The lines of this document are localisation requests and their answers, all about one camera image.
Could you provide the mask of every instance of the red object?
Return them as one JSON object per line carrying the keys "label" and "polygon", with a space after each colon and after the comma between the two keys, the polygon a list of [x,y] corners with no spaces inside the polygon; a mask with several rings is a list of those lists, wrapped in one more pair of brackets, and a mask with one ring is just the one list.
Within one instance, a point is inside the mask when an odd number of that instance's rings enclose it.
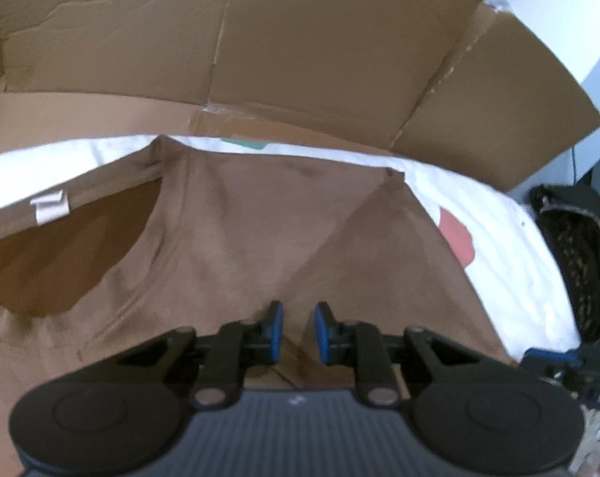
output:
{"label": "red object", "polygon": [[461,262],[463,268],[474,261],[475,252],[472,235],[468,228],[445,208],[441,208],[439,231],[441,231],[446,242],[450,244],[452,252]]}

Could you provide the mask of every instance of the cardboard box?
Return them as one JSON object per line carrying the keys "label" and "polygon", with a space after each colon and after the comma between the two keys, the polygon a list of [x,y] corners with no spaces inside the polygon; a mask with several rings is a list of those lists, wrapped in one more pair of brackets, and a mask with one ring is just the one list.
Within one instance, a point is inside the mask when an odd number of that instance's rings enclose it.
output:
{"label": "cardboard box", "polygon": [[0,0],[0,35],[6,91],[105,94],[0,95],[0,150],[246,133],[390,151],[507,191],[600,126],[547,47],[482,0]]}

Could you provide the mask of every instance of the shirt tag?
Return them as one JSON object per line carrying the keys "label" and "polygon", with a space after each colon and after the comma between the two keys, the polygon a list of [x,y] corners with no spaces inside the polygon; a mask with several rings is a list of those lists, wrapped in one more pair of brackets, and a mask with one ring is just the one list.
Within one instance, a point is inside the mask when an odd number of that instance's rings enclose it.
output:
{"label": "shirt tag", "polygon": [[68,196],[63,190],[33,197],[30,205],[35,207],[35,220],[39,226],[70,214]]}

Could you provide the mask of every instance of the wrinkled fabric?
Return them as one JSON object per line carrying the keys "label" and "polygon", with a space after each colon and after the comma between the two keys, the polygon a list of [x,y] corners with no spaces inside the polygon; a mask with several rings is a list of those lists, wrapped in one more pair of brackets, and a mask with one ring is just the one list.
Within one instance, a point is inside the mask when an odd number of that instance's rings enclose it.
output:
{"label": "wrinkled fabric", "polygon": [[450,246],[390,169],[197,151],[167,138],[52,188],[68,216],[0,210],[0,476],[29,388],[178,326],[212,334],[285,305],[281,362],[250,387],[350,385],[318,363],[312,310],[419,325],[507,360]]}

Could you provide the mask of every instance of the black bag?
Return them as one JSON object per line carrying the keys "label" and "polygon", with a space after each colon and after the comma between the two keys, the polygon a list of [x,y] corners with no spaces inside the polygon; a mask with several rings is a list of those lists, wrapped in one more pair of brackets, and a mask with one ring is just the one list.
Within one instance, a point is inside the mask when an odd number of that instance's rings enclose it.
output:
{"label": "black bag", "polygon": [[530,191],[536,223],[561,270],[585,343],[600,342],[600,195],[589,186]]}

